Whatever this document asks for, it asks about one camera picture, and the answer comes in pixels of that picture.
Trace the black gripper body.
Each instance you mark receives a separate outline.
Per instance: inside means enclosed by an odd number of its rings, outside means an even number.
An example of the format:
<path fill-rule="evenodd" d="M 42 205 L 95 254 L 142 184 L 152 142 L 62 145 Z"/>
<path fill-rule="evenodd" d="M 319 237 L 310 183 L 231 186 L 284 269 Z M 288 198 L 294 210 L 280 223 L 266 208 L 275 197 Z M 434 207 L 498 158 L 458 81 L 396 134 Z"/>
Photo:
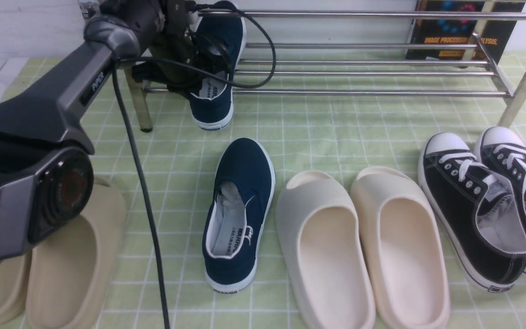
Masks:
<path fill-rule="evenodd" d="M 185 65 L 217 74 L 227 72 L 227 48 L 213 36 L 197 35 L 191 31 L 185 0 L 159 0 L 165 17 L 163 30 L 149 46 L 150 54 L 160 60 L 144 62 L 132 67 L 131 75 L 136 83 L 144 81 L 165 84 L 170 92 L 188 97 L 199 92 L 203 75 Z"/>

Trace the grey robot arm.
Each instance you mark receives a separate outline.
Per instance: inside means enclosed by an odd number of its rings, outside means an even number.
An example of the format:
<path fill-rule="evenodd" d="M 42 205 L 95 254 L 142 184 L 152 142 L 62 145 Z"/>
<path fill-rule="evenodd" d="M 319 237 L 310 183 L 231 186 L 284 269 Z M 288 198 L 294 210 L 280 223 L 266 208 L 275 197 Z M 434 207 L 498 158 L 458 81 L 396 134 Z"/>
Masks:
<path fill-rule="evenodd" d="M 190 50 L 194 0 L 107 0 L 84 42 L 18 96 L 0 103 L 0 262 L 27 254 L 84 209 L 95 149 L 81 118 L 110 77 L 159 36 Z"/>

